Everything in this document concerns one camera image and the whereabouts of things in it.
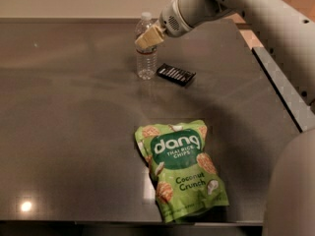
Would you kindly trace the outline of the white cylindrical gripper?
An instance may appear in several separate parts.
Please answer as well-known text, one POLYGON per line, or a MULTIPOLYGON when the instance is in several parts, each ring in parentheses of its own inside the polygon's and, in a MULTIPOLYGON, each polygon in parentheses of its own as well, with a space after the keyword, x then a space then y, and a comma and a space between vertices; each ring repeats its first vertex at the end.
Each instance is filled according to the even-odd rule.
POLYGON ((162 9, 158 20, 160 25, 153 24, 136 38, 135 44, 138 47, 147 49, 164 42, 165 34, 169 37, 180 37, 193 29, 183 19, 178 0, 169 2, 162 9))

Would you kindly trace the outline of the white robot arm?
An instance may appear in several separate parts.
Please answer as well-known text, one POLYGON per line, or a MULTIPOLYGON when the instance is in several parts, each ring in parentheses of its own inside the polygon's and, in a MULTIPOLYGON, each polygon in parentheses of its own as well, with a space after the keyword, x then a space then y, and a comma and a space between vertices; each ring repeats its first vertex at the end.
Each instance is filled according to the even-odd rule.
POLYGON ((315 236, 315 23, 283 0, 173 0, 136 44, 151 47, 233 13, 262 43, 254 53, 301 131, 273 170, 262 236, 315 236))

